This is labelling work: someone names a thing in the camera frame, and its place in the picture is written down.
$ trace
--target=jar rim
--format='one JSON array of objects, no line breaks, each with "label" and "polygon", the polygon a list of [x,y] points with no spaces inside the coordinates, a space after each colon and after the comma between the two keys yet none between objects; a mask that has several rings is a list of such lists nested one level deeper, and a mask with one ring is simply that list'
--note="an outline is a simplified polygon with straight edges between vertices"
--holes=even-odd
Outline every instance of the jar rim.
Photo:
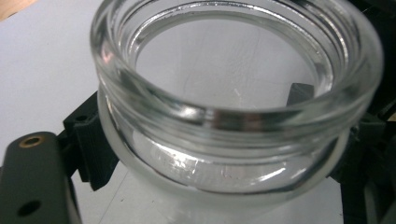
[{"label": "jar rim", "polygon": [[[322,5],[330,6],[336,4],[344,11],[347,11],[348,19],[353,20],[352,23],[355,24],[355,28],[359,30],[358,35],[361,55],[359,55],[359,59],[351,65],[351,67],[353,67],[353,73],[348,74],[349,78],[345,82],[334,86],[329,92],[303,103],[254,111],[208,107],[188,102],[163,91],[152,83],[149,83],[139,76],[136,70],[122,59],[118,50],[118,43],[112,40],[112,35],[114,35],[112,32],[114,32],[114,30],[111,29],[111,25],[112,22],[114,22],[114,17],[118,16],[117,7],[121,6],[123,2],[124,1],[122,0],[106,1],[97,11],[91,29],[92,54],[99,70],[108,72],[112,69],[111,64],[114,65],[116,63],[118,66],[122,66],[122,69],[125,69],[127,73],[134,78],[134,84],[137,88],[143,88],[146,92],[149,92],[150,97],[153,97],[156,100],[161,99],[162,102],[169,103],[163,106],[152,104],[152,101],[148,103],[145,102],[145,100],[140,100],[139,104],[142,104],[142,107],[150,108],[152,110],[152,113],[143,115],[146,119],[158,118],[158,116],[160,116],[167,117],[167,119],[161,119],[161,121],[168,122],[168,125],[171,125],[172,122],[176,121],[188,124],[189,127],[203,127],[205,126],[204,124],[213,121],[213,116],[210,117],[208,114],[215,114],[221,117],[221,121],[218,121],[218,124],[215,126],[209,125],[210,129],[238,131],[237,128],[235,129],[234,126],[230,125],[231,122],[244,118],[255,118],[252,120],[244,119],[247,126],[249,123],[254,126],[258,121],[265,124],[261,126],[260,129],[251,129],[254,133],[257,131],[286,130],[290,127],[307,127],[318,123],[327,124],[321,126],[321,130],[323,130],[330,126],[340,125],[342,120],[345,121],[342,126],[350,126],[351,123],[356,122],[357,118],[365,111],[368,104],[363,105],[362,103],[371,100],[376,87],[379,85],[380,74],[382,73],[382,51],[374,28],[360,12],[348,2],[332,0],[326,1],[327,3]],[[152,1],[140,1],[135,6],[139,7],[142,3],[148,2]],[[316,4],[320,1],[311,0],[306,2]],[[114,62],[105,63],[104,53],[111,54]],[[363,63],[368,63],[368,67],[362,67]],[[371,79],[359,78],[360,74],[366,73],[371,73]],[[135,110],[131,109],[128,104],[122,102],[118,97],[118,94],[129,95],[134,94],[134,92],[128,88],[122,87],[122,83],[114,80],[114,78],[108,74],[101,75],[100,79],[101,85],[104,86],[109,97],[113,99],[113,102],[115,102],[114,104],[124,106],[130,111]],[[117,93],[111,90],[114,86],[120,87]],[[195,111],[196,116],[191,118],[181,116],[180,114],[182,114],[183,110],[186,109]],[[358,112],[357,115],[352,116],[355,111],[360,112]],[[345,115],[352,116],[354,119],[345,118]],[[316,131],[318,131],[318,129],[311,129],[310,132],[312,133]]]}]

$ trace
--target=glass jar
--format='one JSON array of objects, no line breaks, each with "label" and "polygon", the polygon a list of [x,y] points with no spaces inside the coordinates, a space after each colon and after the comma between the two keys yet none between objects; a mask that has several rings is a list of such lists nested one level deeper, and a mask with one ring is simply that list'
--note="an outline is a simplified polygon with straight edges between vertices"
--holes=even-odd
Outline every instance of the glass jar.
[{"label": "glass jar", "polygon": [[171,223],[254,223],[312,188],[382,72],[343,0],[105,1],[91,42],[106,137]]}]

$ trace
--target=white surface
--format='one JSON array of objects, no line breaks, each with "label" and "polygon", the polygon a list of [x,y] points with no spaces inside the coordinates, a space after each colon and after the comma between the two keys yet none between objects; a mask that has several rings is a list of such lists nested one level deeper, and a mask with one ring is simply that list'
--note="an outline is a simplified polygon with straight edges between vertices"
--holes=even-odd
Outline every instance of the white surface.
[{"label": "white surface", "polygon": [[[0,161],[27,133],[59,133],[62,121],[97,89],[89,30],[99,0],[40,0],[0,22]],[[120,164],[109,184],[92,192],[74,176],[83,222],[162,224],[145,190]],[[266,215],[263,223],[339,224],[338,184],[327,179]]]}]

